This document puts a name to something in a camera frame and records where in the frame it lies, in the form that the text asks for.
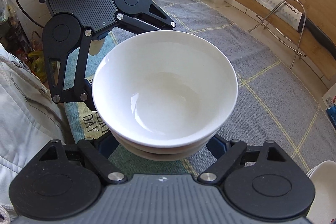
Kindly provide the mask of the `floral white bowl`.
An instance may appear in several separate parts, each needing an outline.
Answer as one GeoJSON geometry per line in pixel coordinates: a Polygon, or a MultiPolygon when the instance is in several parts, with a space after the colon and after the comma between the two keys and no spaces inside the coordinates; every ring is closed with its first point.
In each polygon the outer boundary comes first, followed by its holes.
{"type": "Polygon", "coordinates": [[[112,135],[116,138],[117,141],[120,141],[121,144],[125,144],[127,147],[133,147],[141,151],[145,151],[148,153],[156,153],[156,154],[161,154],[161,155],[166,155],[166,154],[176,154],[176,153],[183,153],[189,150],[192,150],[197,147],[204,146],[217,132],[219,129],[216,129],[214,132],[211,133],[211,135],[202,138],[199,141],[196,141],[195,143],[191,144],[185,144],[185,145],[180,145],[177,147],[169,147],[166,144],[166,141],[163,141],[163,145],[160,147],[153,147],[149,145],[144,145],[144,144],[138,144],[136,142],[127,140],[124,137],[121,137],[118,135],[116,132],[111,131],[112,135]]]}
{"type": "Polygon", "coordinates": [[[213,136],[215,136],[215,134],[200,140],[195,145],[185,145],[178,148],[147,148],[147,150],[152,150],[152,152],[145,151],[145,147],[143,145],[132,143],[131,141],[127,141],[123,138],[118,138],[118,141],[128,151],[145,159],[153,161],[175,161],[197,153],[210,141],[213,136]]]}

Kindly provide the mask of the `plate with food stain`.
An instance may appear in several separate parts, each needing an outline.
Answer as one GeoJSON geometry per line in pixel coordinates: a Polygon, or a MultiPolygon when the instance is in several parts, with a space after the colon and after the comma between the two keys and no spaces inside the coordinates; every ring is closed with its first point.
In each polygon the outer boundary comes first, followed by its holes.
{"type": "Polygon", "coordinates": [[[315,187],[315,198],[307,214],[312,223],[335,223],[335,162],[327,160],[307,173],[315,187]]]}

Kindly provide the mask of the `santoku kitchen knife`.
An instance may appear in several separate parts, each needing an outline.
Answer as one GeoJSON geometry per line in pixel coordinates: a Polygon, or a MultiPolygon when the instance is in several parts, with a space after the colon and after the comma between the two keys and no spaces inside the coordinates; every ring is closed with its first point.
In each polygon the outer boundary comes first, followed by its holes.
{"type": "Polygon", "coordinates": [[[273,11],[275,7],[277,10],[274,11],[276,16],[278,16],[283,21],[287,22],[291,27],[293,27],[297,32],[301,32],[303,28],[307,28],[313,35],[315,40],[321,44],[325,49],[331,53],[335,59],[335,44],[332,42],[331,38],[327,36],[318,26],[316,26],[310,19],[306,19],[304,22],[304,15],[294,6],[284,1],[281,6],[280,2],[283,0],[255,0],[260,3],[263,7],[269,11],[273,11]]]}

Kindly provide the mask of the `grey teal table cloth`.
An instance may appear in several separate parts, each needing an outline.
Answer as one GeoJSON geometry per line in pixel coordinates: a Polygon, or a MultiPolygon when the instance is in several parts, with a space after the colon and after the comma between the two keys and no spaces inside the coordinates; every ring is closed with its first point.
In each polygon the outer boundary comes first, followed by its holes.
{"type": "Polygon", "coordinates": [[[126,175],[200,174],[214,135],[276,142],[305,172],[335,161],[326,111],[268,47],[199,0],[152,0],[172,31],[114,28],[86,77],[95,110],[64,105],[75,141],[113,136],[111,161],[126,175]]]}

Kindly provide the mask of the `blue white salt bag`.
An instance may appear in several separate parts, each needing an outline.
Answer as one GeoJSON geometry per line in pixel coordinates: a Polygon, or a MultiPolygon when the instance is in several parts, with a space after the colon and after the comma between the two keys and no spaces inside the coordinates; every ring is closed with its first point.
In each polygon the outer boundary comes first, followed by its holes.
{"type": "Polygon", "coordinates": [[[323,95],[323,102],[326,105],[326,114],[331,121],[331,124],[336,129],[336,84],[323,95]]]}

